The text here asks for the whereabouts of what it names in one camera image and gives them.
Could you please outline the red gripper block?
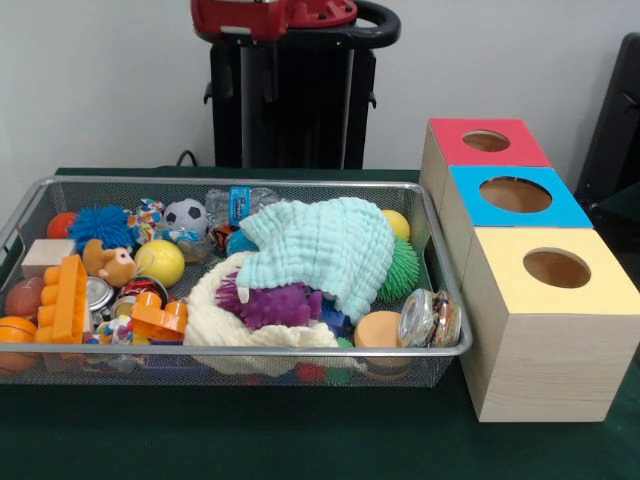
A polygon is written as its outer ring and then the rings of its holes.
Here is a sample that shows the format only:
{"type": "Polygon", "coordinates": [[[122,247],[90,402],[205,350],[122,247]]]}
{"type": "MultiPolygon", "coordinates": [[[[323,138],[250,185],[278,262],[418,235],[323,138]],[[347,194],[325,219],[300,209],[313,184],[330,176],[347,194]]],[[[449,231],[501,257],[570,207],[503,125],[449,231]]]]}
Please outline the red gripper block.
{"type": "MultiPolygon", "coordinates": [[[[210,43],[224,35],[249,37],[265,44],[265,90],[267,103],[278,97],[277,41],[287,31],[285,1],[210,1],[191,0],[190,11],[196,34],[210,43]]],[[[227,46],[227,98],[241,107],[241,47],[227,46]]]]}

